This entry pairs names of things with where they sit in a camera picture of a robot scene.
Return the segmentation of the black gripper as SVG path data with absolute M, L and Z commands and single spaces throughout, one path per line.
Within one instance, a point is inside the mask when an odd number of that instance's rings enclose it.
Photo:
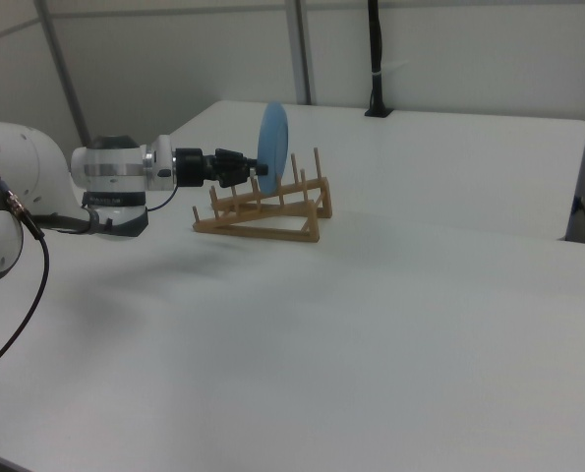
M 269 167 L 241 152 L 217 149 L 213 155 L 204 155 L 200 148 L 175 150 L 175 177 L 178 187 L 202 187 L 207 181 L 216 181 L 228 188 L 246 182 L 250 176 L 267 176 Z

